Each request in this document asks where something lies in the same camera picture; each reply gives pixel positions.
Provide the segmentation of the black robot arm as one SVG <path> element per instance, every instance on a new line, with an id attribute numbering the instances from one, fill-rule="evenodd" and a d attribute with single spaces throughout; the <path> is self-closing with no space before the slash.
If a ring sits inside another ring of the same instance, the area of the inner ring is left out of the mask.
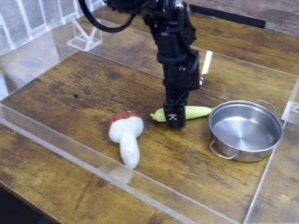
<path id="1" fill-rule="evenodd" d="M 182 0 L 104 0 L 106 6 L 126 14 L 140 14 L 157 47 L 162 65 L 165 100 L 162 113 L 169 128 L 185 126 L 188 94 L 200 87 L 198 51 L 192 49 L 196 29 Z"/>

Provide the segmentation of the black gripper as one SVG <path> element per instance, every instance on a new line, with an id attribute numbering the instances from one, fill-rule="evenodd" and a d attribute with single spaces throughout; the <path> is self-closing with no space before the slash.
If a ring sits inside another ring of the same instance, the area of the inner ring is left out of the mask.
<path id="1" fill-rule="evenodd" d="M 165 100 L 164 118 L 169 128 L 185 126 L 185 102 L 188 93 L 200 87 L 198 52 L 189 49 L 177 55 L 158 51 L 157 62 L 162 65 L 162 85 Z"/>

